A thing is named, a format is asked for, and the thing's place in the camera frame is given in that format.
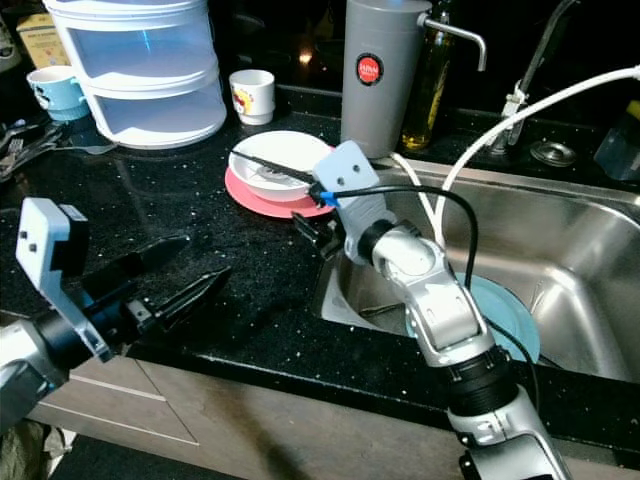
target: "black countertop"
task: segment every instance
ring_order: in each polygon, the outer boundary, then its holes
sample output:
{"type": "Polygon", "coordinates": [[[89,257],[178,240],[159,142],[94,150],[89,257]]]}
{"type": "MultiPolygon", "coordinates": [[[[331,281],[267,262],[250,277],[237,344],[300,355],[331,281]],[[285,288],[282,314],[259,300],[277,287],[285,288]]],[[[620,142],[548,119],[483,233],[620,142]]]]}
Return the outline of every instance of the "black countertop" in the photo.
{"type": "MultiPolygon", "coordinates": [[[[161,271],[142,278],[140,291],[160,300],[225,266],[233,269],[229,283],[189,324],[169,336],[146,336],[128,356],[449,429],[444,393],[415,341],[315,317],[310,303],[322,266],[318,253],[290,221],[249,212],[225,190],[227,155],[242,138],[286,129],[338,143],[339,97],[303,90],[286,95],[293,107],[264,127],[242,126],[229,115],[215,136],[175,151],[118,148],[100,157],[56,152],[24,168],[0,196],[0,306],[26,315],[46,308],[13,254],[24,196],[73,204],[89,218],[87,272],[158,237],[188,234],[190,245],[161,271]],[[312,106],[318,103],[328,115],[315,114],[312,106]]],[[[464,112],[443,118],[460,116],[470,118],[464,112]]],[[[473,139],[468,124],[455,122],[457,130],[436,139],[427,158],[450,161],[455,145],[473,139]]],[[[491,168],[614,185],[584,162],[562,174],[528,160],[494,161],[491,168]]],[[[514,363],[528,386],[527,369],[514,363]]],[[[604,448],[618,455],[617,462],[640,468],[640,385],[537,368],[541,418],[553,436],[572,441],[578,450],[586,446],[583,457],[604,448]]]]}

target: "wooden cabinet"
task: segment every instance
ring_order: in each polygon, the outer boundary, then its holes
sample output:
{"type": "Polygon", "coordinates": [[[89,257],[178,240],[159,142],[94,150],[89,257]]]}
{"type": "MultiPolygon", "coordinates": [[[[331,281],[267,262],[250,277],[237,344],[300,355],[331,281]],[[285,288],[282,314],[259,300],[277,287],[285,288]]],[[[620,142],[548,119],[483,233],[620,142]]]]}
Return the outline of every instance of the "wooden cabinet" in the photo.
{"type": "MultiPolygon", "coordinates": [[[[127,358],[75,370],[31,417],[250,480],[461,478],[451,432],[127,358]]],[[[576,479],[640,479],[565,460],[576,479]]]]}

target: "kitchen sink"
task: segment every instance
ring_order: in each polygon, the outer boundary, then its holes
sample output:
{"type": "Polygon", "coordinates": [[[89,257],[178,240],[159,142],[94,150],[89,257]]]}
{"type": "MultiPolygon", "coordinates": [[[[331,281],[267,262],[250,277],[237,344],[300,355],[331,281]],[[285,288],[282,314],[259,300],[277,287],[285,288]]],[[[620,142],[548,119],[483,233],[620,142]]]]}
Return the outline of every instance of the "kitchen sink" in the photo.
{"type": "MultiPolygon", "coordinates": [[[[411,164],[425,185],[441,185],[448,171],[411,164]]],[[[378,173],[385,184],[407,183],[399,169],[378,173]]],[[[478,217],[474,273],[503,285],[531,311],[541,358],[640,383],[640,195],[471,169],[454,191],[478,217]]],[[[415,194],[386,198],[399,219],[433,238],[415,194]]],[[[451,264],[463,271],[468,223],[451,202],[444,231],[451,264]]],[[[325,263],[313,309],[326,320],[407,335],[404,309],[385,280],[342,253],[325,263]]]]}

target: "white hose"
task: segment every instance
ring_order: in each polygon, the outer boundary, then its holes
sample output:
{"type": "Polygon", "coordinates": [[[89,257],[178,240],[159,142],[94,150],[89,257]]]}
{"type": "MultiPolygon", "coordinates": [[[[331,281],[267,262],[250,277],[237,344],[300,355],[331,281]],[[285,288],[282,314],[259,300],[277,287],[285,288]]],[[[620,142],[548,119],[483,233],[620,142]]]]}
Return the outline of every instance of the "white hose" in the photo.
{"type": "MultiPolygon", "coordinates": [[[[422,185],[420,183],[420,179],[418,178],[418,175],[416,175],[415,170],[413,169],[413,167],[411,167],[411,165],[409,165],[409,162],[407,162],[406,158],[404,158],[399,153],[393,152],[391,153],[391,159],[394,162],[396,162],[396,164],[398,164],[398,166],[402,170],[404,170],[404,172],[407,174],[407,176],[411,180],[411,183],[413,183],[417,187],[422,185]]],[[[424,213],[427,214],[427,219],[431,224],[431,229],[433,230],[433,235],[435,237],[436,243],[440,245],[442,249],[444,249],[445,243],[444,243],[444,235],[442,234],[442,226],[440,223],[436,221],[436,214],[433,211],[433,207],[431,206],[431,203],[429,202],[429,198],[425,193],[418,193],[418,198],[420,199],[420,203],[422,203],[422,208],[424,208],[424,213]]]]}
{"type": "MultiPolygon", "coordinates": [[[[596,77],[584,80],[583,82],[576,83],[575,85],[565,88],[564,90],[560,90],[559,92],[554,93],[553,95],[550,95],[549,97],[544,98],[523,110],[520,110],[518,113],[511,117],[505,118],[491,130],[485,132],[469,148],[467,148],[467,150],[451,168],[451,171],[447,175],[447,178],[445,178],[444,180],[442,188],[444,190],[450,190],[453,182],[460,173],[460,170],[462,170],[462,168],[467,164],[471,157],[473,157],[489,140],[500,134],[502,131],[512,127],[525,118],[538,113],[540,110],[544,110],[545,108],[550,107],[551,105],[558,103],[561,100],[564,100],[565,98],[569,98],[573,95],[576,95],[577,93],[589,90],[590,88],[597,87],[598,85],[613,82],[616,80],[623,80],[626,78],[635,78],[636,80],[640,80],[640,65],[636,65],[633,68],[623,68],[621,70],[614,70],[613,72],[603,73],[602,75],[598,75],[596,77]]],[[[440,232],[442,232],[444,203],[444,197],[439,197],[436,201],[436,218],[433,223],[434,231],[439,230],[440,232]]]]}

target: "blue plate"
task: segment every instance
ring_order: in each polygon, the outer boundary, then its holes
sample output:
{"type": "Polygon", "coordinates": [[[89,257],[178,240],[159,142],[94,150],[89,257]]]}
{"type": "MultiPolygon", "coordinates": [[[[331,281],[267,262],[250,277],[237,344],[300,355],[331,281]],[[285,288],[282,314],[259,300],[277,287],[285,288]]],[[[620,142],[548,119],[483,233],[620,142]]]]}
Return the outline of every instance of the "blue plate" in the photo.
{"type": "MultiPolygon", "coordinates": [[[[464,283],[463,273],[456,273],[456,278],[460,284],[464,283]]],[[[527,349],[534,363],[537,362],[540,357],[540,335],[533,316],[520,299],[502,285],[477,275],[471,280],[471,295],[480,312],[517,338],[527,349]]],[[[409,322],[407,331],[409,336],[415,337],[409,322]]],[[[491,329],[491,332],[496,343],[507,349],[512,358],[525,361],[520,349],[509,339],[494,329],[491,329]]]]}

